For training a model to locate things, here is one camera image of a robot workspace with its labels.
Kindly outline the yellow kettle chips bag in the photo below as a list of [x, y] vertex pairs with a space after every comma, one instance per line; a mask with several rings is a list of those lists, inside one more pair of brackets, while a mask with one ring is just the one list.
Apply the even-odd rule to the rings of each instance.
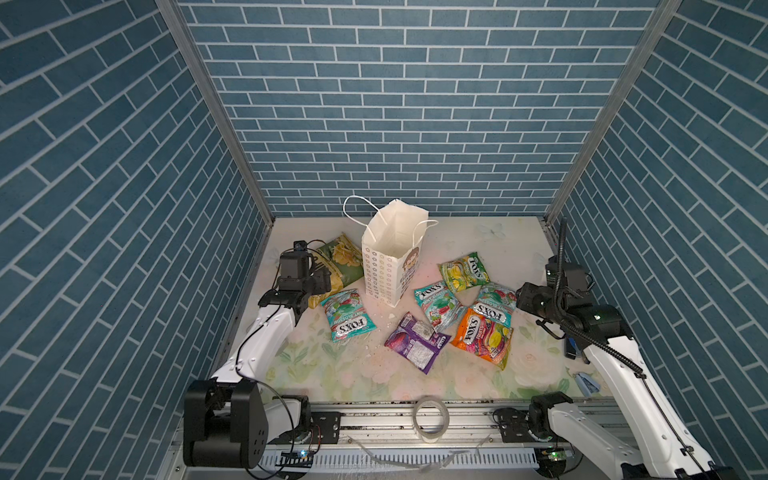
[[315, 248], [312, 255], [318, 264], [329, 270], [331, 289], [327, 293], [312, 296], [308, 303], [310, 308], [318, 307], [325, 299], [341, 292], [364, 276], [360, 248], [344, 233]]

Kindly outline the teal Fox's mint blossom candy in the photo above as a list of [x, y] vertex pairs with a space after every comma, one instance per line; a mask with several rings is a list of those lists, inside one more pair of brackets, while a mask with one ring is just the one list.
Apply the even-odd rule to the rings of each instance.
[[489, 282], [480, 287], [472, 309], [499, 325], [512, 326], [512, 316], [516, 309], [517, 295], [514, 289]]

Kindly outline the orange snack packet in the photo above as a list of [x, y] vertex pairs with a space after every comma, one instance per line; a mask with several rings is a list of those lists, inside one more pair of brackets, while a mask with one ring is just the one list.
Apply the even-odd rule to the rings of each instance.
[[512, 336], [512, 327], [494, 322], [474, 308], [468, 308], [451, 344], [504, 370], [508, 362]]

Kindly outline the green Fox's spring tea candy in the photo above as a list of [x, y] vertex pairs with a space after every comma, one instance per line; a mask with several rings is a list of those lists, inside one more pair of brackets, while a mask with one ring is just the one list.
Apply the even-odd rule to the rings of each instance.
[[453, 293], [488, 284], [491, 279], [479, 254], [472, 252], [438, 265], [448, 289]]

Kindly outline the white patterned paper bag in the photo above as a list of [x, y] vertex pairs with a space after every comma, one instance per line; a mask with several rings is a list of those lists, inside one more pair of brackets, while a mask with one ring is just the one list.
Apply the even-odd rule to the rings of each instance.
[[394, 199], [375, 207], [361, 237], [365, 291], [391, 307], [398, 305], [419, 266], [422, 243], [439, 222], [423, 208]]

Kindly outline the teal candy bag inside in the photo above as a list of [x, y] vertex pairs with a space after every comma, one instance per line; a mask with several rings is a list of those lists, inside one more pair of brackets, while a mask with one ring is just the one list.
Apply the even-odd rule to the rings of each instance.
[[443, 332], [461, 320], [467, 309], [444, 281], [415, 289], [414, 299], [437, 332]]

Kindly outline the purple snack packet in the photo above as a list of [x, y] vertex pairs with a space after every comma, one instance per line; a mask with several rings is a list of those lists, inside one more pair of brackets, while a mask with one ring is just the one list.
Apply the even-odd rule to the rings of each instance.
[[384, 345], [428, 374], [451, 336], [437, 332], [429, 323], [406, 312]]

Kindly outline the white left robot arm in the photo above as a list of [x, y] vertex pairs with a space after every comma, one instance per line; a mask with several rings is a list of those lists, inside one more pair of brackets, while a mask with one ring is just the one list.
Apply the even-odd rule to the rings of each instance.
[[252, 471], [270, 442], [295, 443], [310, 434], [308, 399], [279, 394], [266, 377], [310, 298], [330, 289], [330, 272], [307, 242], [281, 253], [276, 277], [259, 299], [243, 341], [210, 378], [193, 381], [184, 395], [187, 466]]

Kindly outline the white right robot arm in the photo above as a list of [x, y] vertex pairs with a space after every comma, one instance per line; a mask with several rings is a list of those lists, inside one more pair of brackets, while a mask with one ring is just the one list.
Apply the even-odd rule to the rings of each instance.
[[551, 257], [546, 284], [525, 283], [519, 310], [556, 339], [572, 339], [610, 389], [637, 445], [587, 418], [564, 393], [532, 398], [528, 425], [541, 439], [566, 440], [611, 479], [735, 479], [684, 425], [664, 396], [617, 308], [596, 304], [578, 264]]

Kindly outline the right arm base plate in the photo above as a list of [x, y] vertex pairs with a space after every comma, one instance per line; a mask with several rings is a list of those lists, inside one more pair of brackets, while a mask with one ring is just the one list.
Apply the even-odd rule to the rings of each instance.
[[491, 417], [503, 443], [567, 443], [564, 437], [532, 427], [527, 412], [503, 407], [494, 410]]

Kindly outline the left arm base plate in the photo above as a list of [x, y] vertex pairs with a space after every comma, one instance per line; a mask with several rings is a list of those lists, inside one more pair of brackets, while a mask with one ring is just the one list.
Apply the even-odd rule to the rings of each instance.
[[293, 431], [284, 432], [271, 445], [309, 444], [323, 447], [339, 442], [342, 414], [339, 411], [312, 412], [309, 417], [303, 417], [299, 426]]

